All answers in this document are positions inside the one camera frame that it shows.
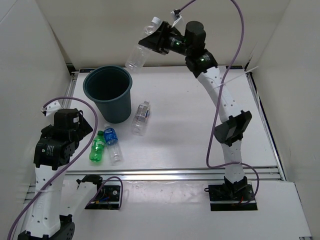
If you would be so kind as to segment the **clear plastic bottle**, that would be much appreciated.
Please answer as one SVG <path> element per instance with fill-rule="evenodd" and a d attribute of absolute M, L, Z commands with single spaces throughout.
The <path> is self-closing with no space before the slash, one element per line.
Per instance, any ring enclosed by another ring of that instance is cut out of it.
<path fill-rule="evenodd" d="M 144 27 L 143 32 L 140 34 L 140 40 L 154 33 L 159 28 L 161 23 L 162 20 L 160 20 L 158 17 L 154 17 L 151 22 Z M 135 45 L 125 63 L 125 67 L 133 73 L 138 73 L 146 63 L 150 54 L 151 50 L 149 48 L 140 44 Z"/>

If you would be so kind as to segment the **green plastic soda bottle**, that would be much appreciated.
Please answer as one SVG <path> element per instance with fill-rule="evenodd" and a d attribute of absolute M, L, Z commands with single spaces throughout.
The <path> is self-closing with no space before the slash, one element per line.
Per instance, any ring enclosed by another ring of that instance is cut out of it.
<path fill-rule="evenodd" d="M 99 130 L 97 132 L 96 137 L 93 139 L 91 144 L 91 150 L 89 154 L 89 160 L 92 163 L 100 163 L 103 159 L 104 149 L 105 149 L 105 138 L 104 138 L 104 132 L 102 130 Z"/>

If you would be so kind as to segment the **white label clear bottle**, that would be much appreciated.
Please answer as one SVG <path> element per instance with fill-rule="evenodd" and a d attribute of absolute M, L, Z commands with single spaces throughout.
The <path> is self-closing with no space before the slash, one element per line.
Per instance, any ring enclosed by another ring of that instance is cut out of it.
<path fill-rule="evenodd" d="M 145 134 L 148 119 L 151 113 L 151 105 L 149 101 L 139 104 L 131 124 L 131 132 L 137 136 Z"/>

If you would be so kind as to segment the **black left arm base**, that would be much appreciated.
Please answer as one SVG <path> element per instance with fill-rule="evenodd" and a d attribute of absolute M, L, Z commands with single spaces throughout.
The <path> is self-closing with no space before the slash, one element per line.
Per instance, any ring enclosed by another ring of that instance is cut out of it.
<path fill-rule="evenodd" d="M 102 180 L 97 195 L 85 207 L 86 210 L 120 210 L 123 203 L 124 184 L 117 176 Z"/>

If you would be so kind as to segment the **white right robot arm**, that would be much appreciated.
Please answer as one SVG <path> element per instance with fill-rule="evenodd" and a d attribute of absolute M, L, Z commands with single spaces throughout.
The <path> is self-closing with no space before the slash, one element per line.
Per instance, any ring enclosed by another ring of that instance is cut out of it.
<path fill-rule="evenodd" d="M 217 61 L 205 48 L 205 39 L 204 26 L 198 21 L 188 22 L 185 33 L 181 34 L 168 22 L 154 17 L 138 43 L 162 55 L 170 51 L 183 55 L 187 68 L 209 94 L 221 121 L 213 134 L 221 144 L 225 162 L 224 183 L 216 186 L 213 192 L 218 200 L 239 200 L 245 196 L 248 186 L 241 164 L 241 144 L 252 114 L 243 111 L 228 89 L 221 85 Z"/>

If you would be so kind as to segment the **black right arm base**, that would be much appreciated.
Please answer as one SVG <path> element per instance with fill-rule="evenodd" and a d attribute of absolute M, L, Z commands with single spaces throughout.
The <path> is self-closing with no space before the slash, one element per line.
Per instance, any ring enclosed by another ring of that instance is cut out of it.
<path fill-rule="evenodd" d="M 204 189 L 209 196 L 210 210 L 212 212 L 257 211 L 254 190 L 248 184 L 240 192 L 231 193 L 225 184 L 209 185 Z"/>

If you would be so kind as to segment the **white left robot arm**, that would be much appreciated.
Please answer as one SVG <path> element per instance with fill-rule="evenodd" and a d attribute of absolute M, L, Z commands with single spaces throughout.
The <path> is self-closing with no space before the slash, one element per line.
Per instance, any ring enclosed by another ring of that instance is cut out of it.
<path fill-rule="evenodd" d="M 35 196 L 30 202 L 31 213 L 26 229 L 19 240 L 71 240 L 75 233 L 75 219 L 91 199 L 100 200 L 105 194 L 99 176 L 87 176 L 78 181 L 78 189 L 71 199 L 61 205 L 65 167 L 80 145 L 80 141 L 93 131 L 82 111 L 59 109 L 53 124 L 41 130 L 36 144 Z"/>

